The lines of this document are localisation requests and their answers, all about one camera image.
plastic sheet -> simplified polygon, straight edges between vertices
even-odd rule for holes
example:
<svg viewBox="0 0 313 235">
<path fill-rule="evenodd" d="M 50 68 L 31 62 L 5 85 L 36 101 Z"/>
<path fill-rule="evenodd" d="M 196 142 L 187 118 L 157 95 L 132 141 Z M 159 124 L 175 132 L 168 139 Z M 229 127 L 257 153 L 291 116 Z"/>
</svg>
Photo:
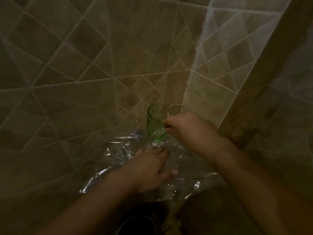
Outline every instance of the plastic sheet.
<svg viewBox="0 0 313 235">
<path fill-rule="evenodd" d="M 223 182 L 222 177 L 203 158 L 188 151 L 172 136 L 166 135 L 163 142 L 152 141 L 144 125 L 143 121 L 121 125 L 109 136 L 102 158 L 80 193 L 88 192 L 111 171 L 127 163 L 139 149 L 149 146 L 165 146 L 171 156 L 162 171 L 176 168 L 178 175 L 159 189 L 142 194 L 140 200 L 163 201 L 176 196 L 187 199 Z"/>
</svg>

dark circular opening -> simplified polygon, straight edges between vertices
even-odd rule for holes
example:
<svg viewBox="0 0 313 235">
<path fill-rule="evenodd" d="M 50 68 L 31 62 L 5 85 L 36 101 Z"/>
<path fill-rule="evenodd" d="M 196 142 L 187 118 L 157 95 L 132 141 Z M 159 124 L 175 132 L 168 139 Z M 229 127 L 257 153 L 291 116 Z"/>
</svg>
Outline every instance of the dark circular opening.
<svg viewBox="0 0 313 235">
<path fill-rule="evenodd" d="M 155 233 L 156 228 L 152 219 L 146 216 L 136 216 L 124 222 L 117 235 L 155 235 Z"/>
</svg>

person's right arm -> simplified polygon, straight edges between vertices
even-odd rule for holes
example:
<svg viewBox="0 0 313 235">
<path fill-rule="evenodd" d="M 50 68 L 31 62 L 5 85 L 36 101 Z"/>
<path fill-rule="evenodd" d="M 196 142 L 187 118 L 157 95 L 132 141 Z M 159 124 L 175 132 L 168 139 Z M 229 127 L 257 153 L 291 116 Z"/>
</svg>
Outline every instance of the person's right arm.
<svg viewBox="0 0 313 235">
<path fill-rule="evenodd" d="M 267 234 L 313 234 L 313 210 L 220 136 L 208 121 L 187 112 L 169 116 L 164 123 L 169 126 L 167 133 L 215 167 Z"/>
</svg>

